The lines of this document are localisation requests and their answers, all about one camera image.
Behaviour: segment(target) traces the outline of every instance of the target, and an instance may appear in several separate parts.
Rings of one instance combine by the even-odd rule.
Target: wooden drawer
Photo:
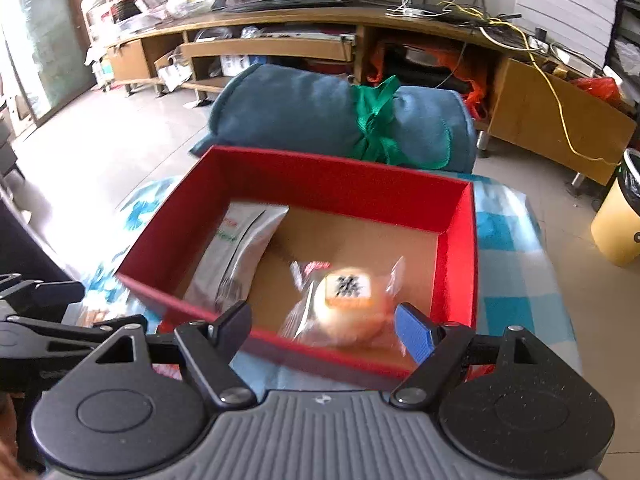
[[[133,40],[119,47],[110,46],[107,56],[116,81],[148,79],[152,77],[146,62],[142,40]]]
[[[254,54],[256,56],[293,56],[351,61],[353,45],[340,40],[306,40],[303,38],[250,38],[213,40],[182,45],[185,57]]]
[[[569,138],[575,150],[591,158],[617,163],[636,123],[608,103],[548,76],[558,93]],[[575,155],[562,129],[558,103],[534,67],[505,59],[498,67],[491,99],[491,136],[538,153],[605,185],[615,169],[603,161]]]

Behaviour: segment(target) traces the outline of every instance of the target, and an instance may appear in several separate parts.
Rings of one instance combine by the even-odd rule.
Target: blue fabric roll
[[[405,155],[428,166],[446,160],[450,143],[449,163],[442,169],[471,173],[476,133],[459,94],[402,86],[393,105],[391,136]],[[334,76],[254,64],[220,93],[209,117],[209,135],[191,153],[202,156],[216,144],[350,156],[361,137],[349,83]]]

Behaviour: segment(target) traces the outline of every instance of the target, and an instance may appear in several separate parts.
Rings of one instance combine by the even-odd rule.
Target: black trash bag
[[[640,156],[629,153],[631,163],[640,171]],[[625,197],[626,202],[631,206],[638,216],[640,216],[640,182],[634,177],[626,164],[626,158],[623,158],[620,169],[618,170],[618,185],[620,191]]]

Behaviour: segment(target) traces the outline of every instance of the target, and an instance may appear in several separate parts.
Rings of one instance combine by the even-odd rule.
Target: tiled floor
[[[104,254],[100,235],[118,204],[140,183],[186,172],[190,147],[204,135],[208,108],[186,109],[191,91],[155,99],[151,89],[89,92],[16,146],[27,184],[17,201],[32,226],[80,270]],[[529,196],[574,322],[585,377],[611,403],[616,433],[601,471],[610,480],[640,475],[640,262],[626,269],[594,247],[590,198],[564,190],[572,172],[492,140],[484,174]],[[16,178],[12,184],[20,187]]]

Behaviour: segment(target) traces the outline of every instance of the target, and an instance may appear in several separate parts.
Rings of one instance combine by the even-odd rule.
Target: yellow trash can
[[[630,205],[631,202],[640,210],[640,196],[637,195],[640,192],[638,168],[640,152],[628,148],[620,170],[622,173],[613,183],[591,223],[591,235],[596,246],[607,260],[620,267],[631,263],[640,255],[640,214]]]

